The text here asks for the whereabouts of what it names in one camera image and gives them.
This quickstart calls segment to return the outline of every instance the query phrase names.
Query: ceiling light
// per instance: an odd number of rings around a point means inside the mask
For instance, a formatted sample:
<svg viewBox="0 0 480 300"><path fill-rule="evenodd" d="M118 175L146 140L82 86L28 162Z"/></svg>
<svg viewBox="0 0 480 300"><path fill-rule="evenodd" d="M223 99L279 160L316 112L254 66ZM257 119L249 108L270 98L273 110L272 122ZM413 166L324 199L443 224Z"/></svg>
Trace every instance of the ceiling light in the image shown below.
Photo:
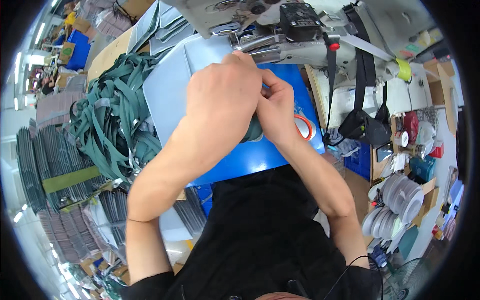
<svg viewBox="0 0 480 300"><path fill-rule="evenodd" d="M22 216L23 216L23 213L22 213L22 212L17 213L17 215L15 216L15 218L13 218L13 221L14 221L15 223L18 223L18 221L20 221L20 219L22 218Z"/></svg>
<svg viewBox="0 0 480 300"><path fill-rule="evenodd" d="M68 282L67 285L68 285L70 291L72 291L72 294L75 296L75 298L80 299L80 294L79 294L79 293L77 292L77 290L73 287L73 285L72 285L70 282Z"/></svg>
<svg viewBox="0 0 480 300"><path fill-rule="evenodd" d="M17 59L15 60L15 84L18 83L18 71L20 69L20 58L22 58L22 53L17 54Z"/></svg>
<svg viewBox="0 0 480 300"><path fill-rule="evenodd" d="M36 35L35 45L37 45L38 42L40 41L40 37L42 36L43 28L45 28L45 23L42 23L41 26L40 26L40 30L38 31L38 35Z"/></svg>
<svg viewBox="0 0 480 300"><path fill-rule="evenodd" d="M92 298L92 297L90 297L90 295L84 289L82 289L82 292L84 293L85 297L87 297L87 299Z"/></svg>

